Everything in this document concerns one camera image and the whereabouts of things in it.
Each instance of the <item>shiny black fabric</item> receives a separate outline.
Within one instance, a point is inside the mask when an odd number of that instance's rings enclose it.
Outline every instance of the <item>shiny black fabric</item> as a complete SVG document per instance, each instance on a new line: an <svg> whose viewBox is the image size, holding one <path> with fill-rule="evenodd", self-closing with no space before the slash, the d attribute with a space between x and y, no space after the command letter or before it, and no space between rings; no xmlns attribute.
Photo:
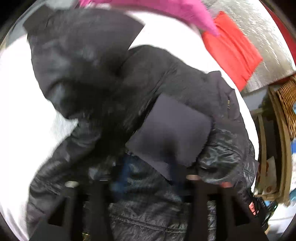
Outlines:
<svg viewBox="0 0 296 241"><path fill-rule="evenodd" d="M151 46L128 50L142 25L121 13L73 9L52 13L39 23L28 31L36 79L56 110L77 118L78 126L31 183L29 235L66 181L87 185L112 176L125 156L125 143L161 93L213 121L191 171L211 183L234 183L244 198L257 162L234 90L220 72L205 74ZM130 159L128 169L121 198L109 206L115 240L182 240L190 204L138 157ZM209 240L215 237L211 215Z"/></svg>

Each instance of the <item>wicker basket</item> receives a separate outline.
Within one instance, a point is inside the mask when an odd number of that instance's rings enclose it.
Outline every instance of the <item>wicker basket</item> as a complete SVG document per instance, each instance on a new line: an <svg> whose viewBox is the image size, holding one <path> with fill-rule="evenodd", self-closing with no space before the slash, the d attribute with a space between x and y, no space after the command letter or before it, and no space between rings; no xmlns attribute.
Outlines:
<svg viewBox="0 0 296 241"><path fill-rule="evenodd" d="M276 92L285 114L291 140L296 138L296 114L293 111L293 105L296 102L295 76L291 76L289 81Z"/></svg>

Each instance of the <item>pink cloth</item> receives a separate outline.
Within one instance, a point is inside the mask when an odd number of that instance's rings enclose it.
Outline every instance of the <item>pink cloth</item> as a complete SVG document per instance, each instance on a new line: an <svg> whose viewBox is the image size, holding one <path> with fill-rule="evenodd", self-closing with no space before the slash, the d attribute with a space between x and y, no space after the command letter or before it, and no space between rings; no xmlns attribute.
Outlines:
<svg viewBox="0 0 296 241"><path fill-rule="evenodd" d="M80 0L82 7L88 3L147 7L193 23L215 36L219 35L214 21L200 0Z"/></svg>

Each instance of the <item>red cloth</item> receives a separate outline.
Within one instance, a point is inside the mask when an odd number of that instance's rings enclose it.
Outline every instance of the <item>red cloth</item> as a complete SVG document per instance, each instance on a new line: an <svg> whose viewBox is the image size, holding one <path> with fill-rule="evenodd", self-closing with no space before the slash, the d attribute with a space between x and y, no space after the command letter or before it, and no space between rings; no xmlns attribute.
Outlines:
<svg viewBox="0 0 296 241"><path fill-rule="evenodd" d="M202 39L205 47L242 91L262 57L226 13L219 12L215 24L220 35L215 37L204 32Z"/></svg>

